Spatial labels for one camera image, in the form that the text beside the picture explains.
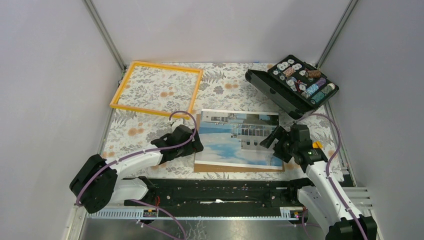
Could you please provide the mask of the orange picture frame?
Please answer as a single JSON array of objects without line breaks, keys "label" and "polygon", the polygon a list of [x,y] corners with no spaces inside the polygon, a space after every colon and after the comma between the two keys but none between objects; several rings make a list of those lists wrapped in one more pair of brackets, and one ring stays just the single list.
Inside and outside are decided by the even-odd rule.
[{"label": "orange picture frame", "polygon": [[133,61],[109,106],[113,109],[169,117],[192,112],[204,70],[174,64]]}]

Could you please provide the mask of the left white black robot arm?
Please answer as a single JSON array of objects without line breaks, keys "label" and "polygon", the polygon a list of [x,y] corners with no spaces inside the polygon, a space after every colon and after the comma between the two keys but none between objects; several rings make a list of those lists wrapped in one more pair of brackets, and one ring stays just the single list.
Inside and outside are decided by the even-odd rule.
[{"label": "left white black robot arm", "polygon": [[173,127],[171,133],[152,140],[146,149],[122,157],[90,156],[71,181],[69,189],[76,197],[76,205],[84,207],[90,214],[108,204],[126,200],[138,200],[148,206],[155,200],[154,190],[138,177],[127,177],[141,169],[159,166],[203,149],[196,128],[180,124]]}]

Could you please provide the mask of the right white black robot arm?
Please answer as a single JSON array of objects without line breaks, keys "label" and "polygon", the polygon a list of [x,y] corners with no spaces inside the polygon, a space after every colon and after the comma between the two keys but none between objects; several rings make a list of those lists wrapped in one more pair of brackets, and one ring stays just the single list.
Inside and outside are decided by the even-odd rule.
[{"label": "right white black robot arm", "polygon": [[378,226],[372,216],[364,216],[337,180],[333,179],[320,143],[312,141],[304,124],[289,131],[278,126],[260,146],[272,148],[274,156],[288,163],[291,159],[306,174],[291,180],[286,198],[293,206],[303,205],[321,227],[327,240],[375,240]]}]

